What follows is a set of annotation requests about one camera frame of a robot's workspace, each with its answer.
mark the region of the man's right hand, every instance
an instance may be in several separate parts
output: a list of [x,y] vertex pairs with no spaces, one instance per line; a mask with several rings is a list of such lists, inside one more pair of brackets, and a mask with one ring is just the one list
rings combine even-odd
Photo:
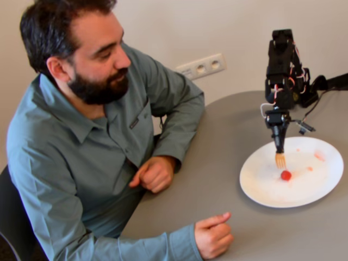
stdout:
[[195,239],[203,259],[212,259],[226,252],[233,241],[231,228],[225,222],[229,212],[199,221],[195,225]]

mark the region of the green shirt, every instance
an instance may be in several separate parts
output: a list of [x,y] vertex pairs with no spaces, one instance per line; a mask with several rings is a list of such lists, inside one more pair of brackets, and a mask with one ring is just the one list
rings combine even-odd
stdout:
[[[201,260],[194,225],[118,239],[144,194],[128,186],[137,169],[151,156],[181,163],[204,110],[191,81],[122,47],[129,89],[106,117],[83,116],[42,74],[31,83],[8,131],[12,181],[50,260]],[[156,146],[151,115],[167,115]]]

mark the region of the finger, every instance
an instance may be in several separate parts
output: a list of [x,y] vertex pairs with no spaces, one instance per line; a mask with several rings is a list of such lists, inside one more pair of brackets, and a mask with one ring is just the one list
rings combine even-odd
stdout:
[[166,175],[165,171],[160,172],[156,176],[156,178],[150,184],[147,185],[147,189],[153,190],[158,185],[160,185],[162,182],[166,181],[167,178],[168,178],[168,175]]
[[156,186],[154,189],[152,189],[151,191],[153,193],[161,192],[162,190],[167,189],[170,183],[171,183],[170,179],[166,179],[163,182],[161,182],[158,186]]
[[148,163],[145,163],[135,174],[132,181],[129,183],[131,188],[137,187],[141,182],[141,176],[148,169]]
[[226,212],[223,215],[217,215],[208,219],[199,221],[196,223],[197,228],[211,228],[221,223],[225,223],[231,217],[230,212]]
[[231,227],[225,223],[222,223],[218,224],[217,226],[211,227],[210,231],[214,233],[217,240],[220,240],[230,234]]
[[140,184],[140,172],[137,172],[133,177],[132,181],[129,183],[131,188],[135,188]]
[[234,241],[234,237],[229,234],[227,236],[225,236],[224,238],[220,239],[218,244],[220,245],[219,248],[217,248],[214,251],[214,255],[215,256],[219,256],[222,253],[226,252],[228,250],[228,248],[230,247],[230,245],[232,244],[232,242]]
[[161,166],[158,164],[150,165],[148,169],[142,174],[141,181],[146,185],[150,185],[154,179],[160,174]]

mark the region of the man's eye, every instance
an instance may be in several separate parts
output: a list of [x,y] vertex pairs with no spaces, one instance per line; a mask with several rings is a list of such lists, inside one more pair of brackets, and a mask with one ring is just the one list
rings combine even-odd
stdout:
[[110,57],[110,55],[111,55],[111,53],[108,53],[106,55],[102,55],[102,56],[100,56],[100,59],[106,60],[106,59],[108,59]]

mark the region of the robotic arm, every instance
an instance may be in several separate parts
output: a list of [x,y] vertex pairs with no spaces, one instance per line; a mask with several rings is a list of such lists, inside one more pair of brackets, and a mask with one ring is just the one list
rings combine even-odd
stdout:
[[285,135],[291,122],[296,122],[301,127],[301,134],[315,131],[304,121],[292,120],[289,110],[295,104],[306,108],[319,97],[316,86],[309,83],[309,69],[302,67],[291,30],[276,30],[272,38],[269,45],[265,97],[274,109],[266,111],[264,117],[266,126],[272,130],[278,155],[284,153]]

